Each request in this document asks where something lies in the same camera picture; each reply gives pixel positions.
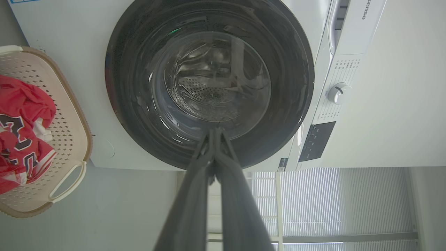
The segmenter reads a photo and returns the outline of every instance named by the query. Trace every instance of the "printed number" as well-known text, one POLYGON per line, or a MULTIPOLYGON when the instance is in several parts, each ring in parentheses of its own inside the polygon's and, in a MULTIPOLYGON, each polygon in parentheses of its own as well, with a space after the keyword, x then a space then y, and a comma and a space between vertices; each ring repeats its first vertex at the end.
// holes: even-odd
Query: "printed number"
POLYGON ((18 160, 18 159, 10 159, 9 162, 10 162, 13 166, 16 166, 17 163, 19 163, 19 160, 18 160))
POLYGON ((20 129, 24 128, 22 117, 10 117, 8 115, 0 114, 0 123, 3 128, 8 128, 18 139, 15 149, 17 151, 23 150, 31 145, 32 140, 20 136, 20 129))
POLYGON ((23 163, 25 163, 26 173, 31 174, 33 168, 37 166, 36 154, 34 152, 23 157, 23 163))

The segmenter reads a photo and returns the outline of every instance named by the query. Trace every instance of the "plastic laundry basket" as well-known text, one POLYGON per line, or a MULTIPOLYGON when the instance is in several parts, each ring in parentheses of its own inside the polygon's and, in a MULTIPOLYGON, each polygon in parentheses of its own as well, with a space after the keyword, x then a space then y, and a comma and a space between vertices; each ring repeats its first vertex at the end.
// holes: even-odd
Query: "plastic laundry basket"
POLYGON ((56 104, 56 115, 49 127, 53 140, 48 142, 57 152, 53 164, 40 179, 0 195, 0 211, 18 218, 32 217, 65 198, 82 181, 91 153, 91 133, 65 77, 46 54, 24 46, 2 46, 0 75, 38 86, 56 104), (81 168, 76 181, 54 196, 76 168, 81 168))

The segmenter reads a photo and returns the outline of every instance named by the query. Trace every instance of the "washing machine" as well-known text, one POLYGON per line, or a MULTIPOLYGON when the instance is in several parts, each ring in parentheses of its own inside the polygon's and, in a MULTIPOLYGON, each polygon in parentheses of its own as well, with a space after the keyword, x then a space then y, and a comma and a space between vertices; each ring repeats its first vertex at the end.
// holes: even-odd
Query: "washing machine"
POLYGON ((247 171, 318 167, 385 0, 10 0, 93 134, 95 166, 186 169, 224 128, 247 171))

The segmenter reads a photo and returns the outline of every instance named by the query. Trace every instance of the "brand logo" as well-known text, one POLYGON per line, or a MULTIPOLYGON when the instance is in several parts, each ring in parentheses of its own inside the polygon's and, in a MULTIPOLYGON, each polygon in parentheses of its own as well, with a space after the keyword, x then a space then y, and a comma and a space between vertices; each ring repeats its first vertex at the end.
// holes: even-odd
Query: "brand logo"
POLYGON ((363 15, 363 20, 365 19, 365 16, 367 15, 367 11, 368 11, 368 6, 370 5, 370 0, 367 1, 367 4, 365 5, 365 11, 364 11, 364 15, 363 15))

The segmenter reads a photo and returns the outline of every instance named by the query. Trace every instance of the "dial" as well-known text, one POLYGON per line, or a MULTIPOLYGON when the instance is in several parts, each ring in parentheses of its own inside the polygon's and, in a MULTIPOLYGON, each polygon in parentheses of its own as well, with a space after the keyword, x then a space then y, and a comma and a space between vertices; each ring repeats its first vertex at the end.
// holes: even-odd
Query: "dial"
POLYGON ((342 105, 348 102, 350 96, 351 86, 343 82, 336 84, 330 92, 328 92, 328 99, 337 105, 342 105))

